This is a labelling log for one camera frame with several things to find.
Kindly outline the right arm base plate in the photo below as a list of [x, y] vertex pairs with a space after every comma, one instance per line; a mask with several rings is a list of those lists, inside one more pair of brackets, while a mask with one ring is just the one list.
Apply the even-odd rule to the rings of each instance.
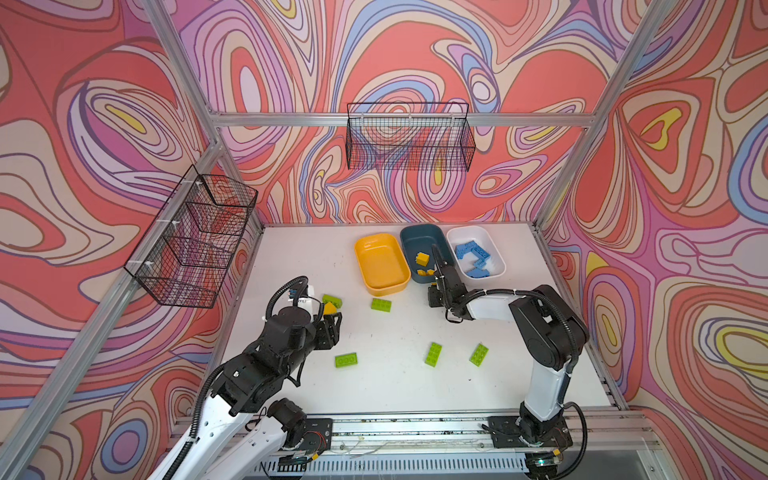
[[491, 416], [481, 428], [491, 436], [493, 446], [498, 449], [565, 450], [573, 445], [570, 430], [562, 415], [547, 421], [526, 416]]

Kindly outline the green lego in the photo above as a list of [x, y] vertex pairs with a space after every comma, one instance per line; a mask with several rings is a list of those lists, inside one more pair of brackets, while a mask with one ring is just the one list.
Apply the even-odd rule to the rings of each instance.
[[333, 295], [328, 295], [328, 294], [323, 295], [322, 302], [324, 304], [333, 305], [336, 309], [341, 309], [343, 305], [343, 301], [341, 298]]
[[431, 342], [427, 354], [424, 359], [424, 363], [430, 367], [436, 367], [442, 352], [442, 346], [438, 343]]
[[382, 298], [373, 298], [371, 301], [371, 309], [378, 312], [390, 313], [392, 302]]
[[483, 364], [488, 352], [489, 348], [484, 344], [479, 343], [472, 352], [469, 361], [476, 367], [480, 367]]
[[337, 369], [355, 366], [358, 364], [358, 356], [355, 352], [338, 355], [334, 358], [334, 366]]

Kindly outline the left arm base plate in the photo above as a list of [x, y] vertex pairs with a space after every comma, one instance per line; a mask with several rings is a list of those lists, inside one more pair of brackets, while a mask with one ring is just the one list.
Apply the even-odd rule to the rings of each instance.
[[332, 446], [334, 421], [330, 417], [311, 417], [289, 428], [284, 450], [322, 453]]

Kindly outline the blue lego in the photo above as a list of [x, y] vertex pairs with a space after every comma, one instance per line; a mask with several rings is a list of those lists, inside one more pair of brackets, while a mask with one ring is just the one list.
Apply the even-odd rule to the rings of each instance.
[[468, 254], [474, 255], [477, 260], [487, 259], [490, 256], [490, 254], [474, 240], [464, 244], [458, 244], [455, 246], [454, 250], [456, 258], [459, 260], [463, 259]]
[[472, 267], [466, 271], [466, 275], [469, 278], [474, 279], [488, 278], [491, 276], [491, 271], [489, 268], [492, 266], [493, 263], [488, 259], [477, 260], [473, 262]]

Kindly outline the yellow lego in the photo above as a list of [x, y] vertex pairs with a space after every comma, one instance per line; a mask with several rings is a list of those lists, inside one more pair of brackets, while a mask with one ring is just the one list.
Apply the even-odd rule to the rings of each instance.
[[424, 252], [419, 252], [416, 255], [415, 262], [419, 266], [427, 267], [430, 262], [430, 255]]

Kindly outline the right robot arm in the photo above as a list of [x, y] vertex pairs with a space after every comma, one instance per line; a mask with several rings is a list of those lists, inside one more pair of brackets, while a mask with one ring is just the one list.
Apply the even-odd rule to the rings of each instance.
[[517, 326], [533, 367], [516, 430], [524, 444], [544, 444], [563, 419], [567, 389], [589, 341], [587, 327], [548, 284], [531, 290], [469, 290], [437, 246], [431, 247], [431, 254], [436, 277], [428, 289], [428, 302], [432, 308], [443, 308], [448, 322], [494, 320]]

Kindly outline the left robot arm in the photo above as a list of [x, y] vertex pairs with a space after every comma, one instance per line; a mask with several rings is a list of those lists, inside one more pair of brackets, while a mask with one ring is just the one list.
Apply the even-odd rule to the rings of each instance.
[[268, 315], [259, 337], [204, 381], [190, 426], [151, 478], [241, 479], [280, 449], [327, 446], [304, 411], [277, 395], [299, 383], [310, 353], [338, 344], [342, 319], [302, 305]]

